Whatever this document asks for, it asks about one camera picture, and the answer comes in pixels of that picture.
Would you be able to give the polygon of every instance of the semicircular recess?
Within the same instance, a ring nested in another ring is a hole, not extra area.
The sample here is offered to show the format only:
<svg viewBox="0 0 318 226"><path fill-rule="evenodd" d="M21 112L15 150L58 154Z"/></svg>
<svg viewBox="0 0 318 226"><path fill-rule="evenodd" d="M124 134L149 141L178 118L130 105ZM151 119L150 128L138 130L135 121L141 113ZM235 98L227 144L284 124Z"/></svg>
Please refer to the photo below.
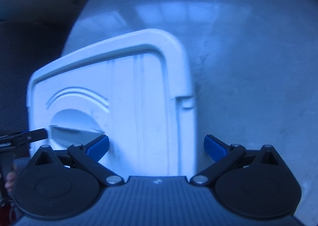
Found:
<svg viewBox="0 0 318 226"><path fill-rule="evenodd" d="M50 123L50 144L55 149L67 148L72 144L89 143L104 132L98 123L88 114L75 110L65 109L56 113Z"/></svg>

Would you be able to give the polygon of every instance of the red object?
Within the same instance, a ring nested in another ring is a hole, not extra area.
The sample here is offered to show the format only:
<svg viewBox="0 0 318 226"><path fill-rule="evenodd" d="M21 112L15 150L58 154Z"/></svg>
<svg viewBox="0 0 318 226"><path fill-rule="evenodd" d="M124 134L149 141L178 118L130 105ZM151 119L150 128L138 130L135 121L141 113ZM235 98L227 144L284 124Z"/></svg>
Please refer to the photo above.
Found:
<svg viewBox="0 0 318 226"><path fill-rule="evenodd" d="M10 219L9 219L9 214L10 214L10 209L11 205L6 204L4 207L0 207L0 226L9 226ZM15 221L16 215L12 211L12 221Z"/></svg>

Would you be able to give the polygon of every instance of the blue gripper pad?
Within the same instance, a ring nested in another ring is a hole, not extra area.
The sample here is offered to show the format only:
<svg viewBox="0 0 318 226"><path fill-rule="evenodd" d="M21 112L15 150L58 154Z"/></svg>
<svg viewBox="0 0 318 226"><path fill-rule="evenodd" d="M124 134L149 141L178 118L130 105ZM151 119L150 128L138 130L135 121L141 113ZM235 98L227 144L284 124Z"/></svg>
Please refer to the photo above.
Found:
<svg viewBox="0 0 318 226"><path fill-rule="evenodd" d="M99 162L109 149L109 138L103 134L85 145L85 148L85 153L94 161Z"/></svg>
<svg viewBox="0 0 318 226"><path fill-rule="evenodd" d="M221 141L216 138L212 139L208 136L204 138L204 150L215 162L226 156L229 152L229 146L224 143L224 146L222 146L219 142Z"/></svg>

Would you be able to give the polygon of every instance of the gray ribbed surface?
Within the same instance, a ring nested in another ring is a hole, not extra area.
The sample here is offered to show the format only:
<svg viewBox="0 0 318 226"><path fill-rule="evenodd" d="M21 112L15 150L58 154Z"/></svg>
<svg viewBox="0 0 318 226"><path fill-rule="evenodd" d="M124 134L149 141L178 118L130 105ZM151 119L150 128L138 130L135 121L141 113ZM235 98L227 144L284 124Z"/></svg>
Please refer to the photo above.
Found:
<svg viewBox="0 0 318 226"><path fill-rule="evenodd" d="M238 218L223 209L207 188L191 186L183 177L131 177L124 186L108 188L93 207L74 218L43 222L23 217L15 224L40 225L300 226L293 218L275 222Z"/></svg>

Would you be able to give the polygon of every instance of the human hand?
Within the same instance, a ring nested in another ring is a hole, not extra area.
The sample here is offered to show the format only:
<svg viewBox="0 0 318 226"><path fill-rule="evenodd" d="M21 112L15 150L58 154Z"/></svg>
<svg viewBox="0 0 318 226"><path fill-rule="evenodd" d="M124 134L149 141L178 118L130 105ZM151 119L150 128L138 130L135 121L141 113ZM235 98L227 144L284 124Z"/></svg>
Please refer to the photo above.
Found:
<svg viewBox="0 0 318 226"><path fill-rule="evenodd" d="M7 183L4 187L7 189L8 192L12 192L14 183L16 181L16 165L13 165L13 171L9 172L7 175Z"/></svg>

